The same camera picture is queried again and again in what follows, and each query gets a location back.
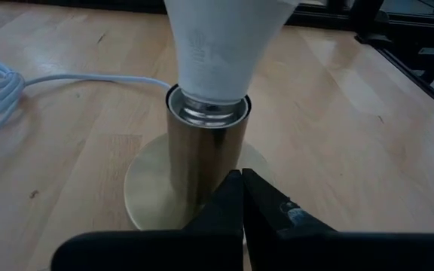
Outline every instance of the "round brass base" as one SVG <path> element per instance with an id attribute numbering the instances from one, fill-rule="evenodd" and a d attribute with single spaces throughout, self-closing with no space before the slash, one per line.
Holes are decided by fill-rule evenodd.
<path id="1" fill-rule="evenodd" d="M 168 151 L 167 134 L 157 137 L 136 155 L 125 175 L 125 207 L 133 224 L 140 230 L 181 229 L 194 215 L 194 208 L 173 191 Z M 245 142 L 237 168 L 254 169 L 273 183 L 265 158 Z"/>

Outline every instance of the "white light bulb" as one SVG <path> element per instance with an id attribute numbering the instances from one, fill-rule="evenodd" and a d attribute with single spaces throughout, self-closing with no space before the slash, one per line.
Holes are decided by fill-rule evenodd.
<path id="1" fill-rule="evenodd" d="M 239 102 L 264 49 L 299 2 L 165 0 L 183 93 L 215 105 Z"/>

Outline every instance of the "white cord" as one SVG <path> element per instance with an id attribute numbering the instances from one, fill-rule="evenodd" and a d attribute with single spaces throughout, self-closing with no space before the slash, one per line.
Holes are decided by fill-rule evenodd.
<path id="1" fill-rule="evenodd" d="M 124 75 L 62 74 L 44 76 L 42 78 L 25 81 L 22 75 L 0 63 L 0 114 L 2 115 L 0 118 L 0 128 L 9 119 L 11 114 L 13 114 L 25 87 L 45 81 L 60 79 L 146 83 L 159 85 L 165 88 L 165 90 L 170 88 L 169 84 L 153 78 Z"/>

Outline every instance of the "wooden surface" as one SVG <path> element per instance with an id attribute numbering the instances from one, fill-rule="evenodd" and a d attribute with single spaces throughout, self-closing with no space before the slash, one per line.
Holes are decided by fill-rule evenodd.
<path id="1" fill-rule="evenodd" d="M 165 16 L 0 4 L 0 61 L 176 82 Z M 277 187 L 337 230 L 434 232 L 434 101 L 352 32 L 285 27 L 258 66 L 246 140 Z M 125 230 L 122 185 L 166 132 L 164 91 L 54 81 L 0 131 L 0 270 L 48 268 L 78 233 Z"/>

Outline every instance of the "brass lamp base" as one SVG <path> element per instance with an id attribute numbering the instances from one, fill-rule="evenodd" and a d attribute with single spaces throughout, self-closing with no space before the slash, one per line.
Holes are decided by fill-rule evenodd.
<path id="1" fill-rule="evenodd" d="M 183 228 L 194 216 L 195 206 L 174 191 L 170 183 L 168 135 L 148 143 L 130 164 L 124 183 L 127 213 L 139 230 L 174 230 Z M 243 143 L 237 168 L 254 169 L 272 182 L 273 175 L 263 156 L 253 146 Z"/>

